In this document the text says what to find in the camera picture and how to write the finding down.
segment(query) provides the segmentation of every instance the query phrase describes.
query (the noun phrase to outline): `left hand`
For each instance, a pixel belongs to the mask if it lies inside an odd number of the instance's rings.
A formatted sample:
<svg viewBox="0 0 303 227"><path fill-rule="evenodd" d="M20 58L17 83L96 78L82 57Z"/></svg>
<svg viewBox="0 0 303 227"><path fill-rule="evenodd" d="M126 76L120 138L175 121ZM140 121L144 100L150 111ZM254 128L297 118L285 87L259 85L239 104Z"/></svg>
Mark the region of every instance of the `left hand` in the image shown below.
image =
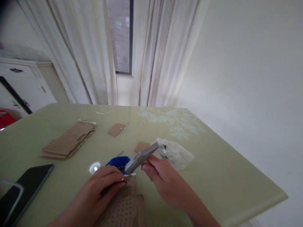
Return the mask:
<svg viewBox="0 0 303 227"><path fill-rule="evenodd" d="M115 183L100 196L100 192ZM127 179L114 166L102 166L80 189L66 210L48 227L93 226L117 192L127 184Z"/></svg>

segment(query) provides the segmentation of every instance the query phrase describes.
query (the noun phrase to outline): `plastic bag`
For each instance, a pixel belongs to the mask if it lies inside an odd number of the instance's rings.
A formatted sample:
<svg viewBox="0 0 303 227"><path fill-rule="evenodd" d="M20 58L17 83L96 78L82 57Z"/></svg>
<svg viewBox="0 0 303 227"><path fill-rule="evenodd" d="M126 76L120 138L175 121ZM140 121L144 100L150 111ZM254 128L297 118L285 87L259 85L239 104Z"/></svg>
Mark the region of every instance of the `plastic bag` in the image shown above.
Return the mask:
<svg viewBox="0 0 303 227"><path fill-rule="evenodd" d="M161 138L157 138L155 142L159 144L158 154L163 159L168 159L175 170L184 169L195 159L192 153L180 146L177 142Z"/></svg>

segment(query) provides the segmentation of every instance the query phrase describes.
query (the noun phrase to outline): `stack of cardboard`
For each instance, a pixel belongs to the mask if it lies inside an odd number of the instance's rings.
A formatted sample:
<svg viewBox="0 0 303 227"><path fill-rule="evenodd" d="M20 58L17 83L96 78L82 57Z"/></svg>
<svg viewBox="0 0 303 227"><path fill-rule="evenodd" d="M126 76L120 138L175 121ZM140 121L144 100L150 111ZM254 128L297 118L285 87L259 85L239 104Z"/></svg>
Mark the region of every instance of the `stack of cardboard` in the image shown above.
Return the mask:
<svg viewBox="0 0 303 227"><path fill-rule="evenodd" d="M92 122L78 121L59 138L44 147L39 155L61 159L71 157L95 130Z"/></svg>

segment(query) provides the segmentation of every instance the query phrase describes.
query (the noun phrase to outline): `red object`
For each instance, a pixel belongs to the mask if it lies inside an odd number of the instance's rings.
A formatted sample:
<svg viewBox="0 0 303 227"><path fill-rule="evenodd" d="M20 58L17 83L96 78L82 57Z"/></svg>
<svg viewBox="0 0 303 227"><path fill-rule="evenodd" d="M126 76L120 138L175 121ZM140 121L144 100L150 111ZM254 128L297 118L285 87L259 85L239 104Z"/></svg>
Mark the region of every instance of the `red object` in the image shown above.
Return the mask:
<svg viewBox="0 0 303 227"><path fill-rule="evenodd" d="M14 122L16 122L16 120L8 112L0 110L0 129L7 127Z"/></svg>

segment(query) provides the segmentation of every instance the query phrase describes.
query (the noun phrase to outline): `fingernail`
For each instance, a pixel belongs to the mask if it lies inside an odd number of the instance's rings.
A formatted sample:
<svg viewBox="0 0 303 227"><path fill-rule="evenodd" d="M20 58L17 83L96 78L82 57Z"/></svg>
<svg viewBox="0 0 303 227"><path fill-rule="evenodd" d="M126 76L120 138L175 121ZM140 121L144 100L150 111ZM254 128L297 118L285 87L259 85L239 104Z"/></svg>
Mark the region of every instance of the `fingernail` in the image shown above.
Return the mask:
<svg viewBox="0 0 303 227"><path fill-rule="evenodd" d="M144 172L148 172L149 166L148 165L143 165L141 168Z"/></svg>
<svg viewBox="0 0 303 227"><path fill-rule="evenodd" d="M119 188L122 188L122 187L124 187L124 186L125 186L125 183L124 183L124 182L119 183Z"/></svg>

